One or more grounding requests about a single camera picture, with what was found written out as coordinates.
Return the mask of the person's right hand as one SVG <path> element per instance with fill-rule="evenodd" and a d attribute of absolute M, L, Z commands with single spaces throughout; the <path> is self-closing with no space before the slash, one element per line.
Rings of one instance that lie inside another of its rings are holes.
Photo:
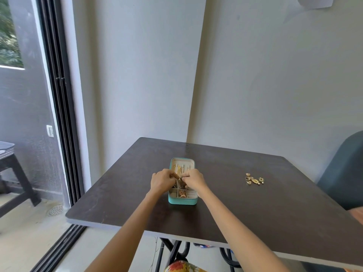
<path fill-rule="evenodd" d="M 197 169 L 184 172 L 180 179 L 186 184 L 186 186 L 195 190 L 197 195 L 201 198 L 204 196 L 205 192 L 209 191 L 209 187 L 207 186 L 203 174 Z"/>

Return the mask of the person's left hand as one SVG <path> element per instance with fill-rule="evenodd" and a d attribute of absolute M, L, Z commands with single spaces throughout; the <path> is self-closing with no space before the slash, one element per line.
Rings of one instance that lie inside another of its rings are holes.
<path fill-rule="evenodd" d="M 153 195 L 161 196 L 165 192 L 169 191 L 171 187 L 166 187 L 164 180 L 164 170 L 152 174 L 150 192 Z"/>

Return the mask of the person's right forearm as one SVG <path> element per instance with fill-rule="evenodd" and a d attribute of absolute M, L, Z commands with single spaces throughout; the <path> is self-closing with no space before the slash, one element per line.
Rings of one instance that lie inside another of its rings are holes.
<path fill-rule="evenodd" d="M 290 272 L 277 255 L 207 187 L 195 188 L 244 272 Z"/>

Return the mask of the person's left forearm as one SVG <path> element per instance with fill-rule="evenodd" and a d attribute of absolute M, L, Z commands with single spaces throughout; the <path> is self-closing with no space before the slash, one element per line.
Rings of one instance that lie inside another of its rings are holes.
<path fill-rule="evenodd" d="M 151 212 L 168 188 L 153 187 L 84 272 L 128 272 Z"/>

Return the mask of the teal jewelry box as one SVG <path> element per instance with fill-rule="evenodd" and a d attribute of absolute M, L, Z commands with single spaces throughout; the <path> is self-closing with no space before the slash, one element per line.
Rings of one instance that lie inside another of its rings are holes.
<path fill-rule="evenodd" d="M 173 158 L 170 162 L 170 169 L 181 177 L 184 172 L 195 169 L 195 162 L 189 158 Z M 197 201 L 197 192 L 188 187 L 182 178 L 177 179 L 168 192 L 168 202 L 172 205 L 193 206 L 197 204 Z"/>

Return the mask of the pile of gold earrings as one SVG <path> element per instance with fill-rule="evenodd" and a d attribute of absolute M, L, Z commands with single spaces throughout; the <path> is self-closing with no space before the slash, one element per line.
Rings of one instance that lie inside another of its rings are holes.
<path fill-rule="evenodd" d="M 248 185 L 251 185 L 252 183 L 254 183 L 254 184 L 260 186 L 265 183 L 265 180 L 262 177 L 254 178 L 250 173 L 246 173 L 245 175 L 246 175 L 245 180 Z"/>

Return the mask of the black metal table legs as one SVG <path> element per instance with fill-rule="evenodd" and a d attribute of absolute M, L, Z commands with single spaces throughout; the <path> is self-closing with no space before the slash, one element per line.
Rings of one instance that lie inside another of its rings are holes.
<path fill-rule="evenodd" d="M 156 261 L 155 272 L 160 271 L 161 260 L 162 260 L 162 256 L 163 256 L 163 252 L 164 252 L 165 248 L 167 250 L 169 250 L 169 252 L 170 252 L 169 259 L 168 259 L 168 261 L 166 263 L 167 265 L 170 265 L 174 261 L 178 261 L 178 260 L 188 261 L 187 256 L 188 256 L 188 253 L 189 253 L 189 250 L 190 250 L 190 245 L 191 245 L 190 242 L 186 242 L 185 247 L 184 247 L 184 251 L 179 252 L 179 248 L 180 248 L 180 245 L 181 245 L 182 241 L 176 240 L 174 243 L 172 243 L 167 238 L 158 238 L 158 239 L 161 241 L 161 246 L 160 246 L 158 258 L 157 258 L 157 261 Z M 224 259 L 224 261 L 230 267 L 230 272 L 235 272 L 235 268 L 241 268 L 241 265 L 239 264 L 239 262 L 233 260 L 231 249 L 223 248 L 223 247 L 220 247 L 219 249 L 220 249 L 220 254 L 221 254 L 222 258 Z"/>

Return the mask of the floral patterned clothing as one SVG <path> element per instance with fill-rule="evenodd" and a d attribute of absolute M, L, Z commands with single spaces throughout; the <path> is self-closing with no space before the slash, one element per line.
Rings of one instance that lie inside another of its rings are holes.
<path fill-rule="evenodd" d="M 167 266 L 164 272 L 207 272 L 187 261 L 178 260 Z"/>

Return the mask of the teal upholstered chair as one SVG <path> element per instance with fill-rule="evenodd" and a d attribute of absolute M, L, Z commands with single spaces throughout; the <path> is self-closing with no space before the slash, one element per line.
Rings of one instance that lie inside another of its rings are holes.
<path fill-rule="evenodd" d="M 363 131 L 344 140 L 317 186 L 363 225 Z"/>

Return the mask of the black sliding door frame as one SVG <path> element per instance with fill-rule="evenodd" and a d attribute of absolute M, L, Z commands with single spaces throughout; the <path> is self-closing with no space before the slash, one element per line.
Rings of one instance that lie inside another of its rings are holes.
<path fill-rule="evenodd" d="M 72 207 L 85 193 L 61 0 L 35 0 L 60 139 L 65 183 Z"/>

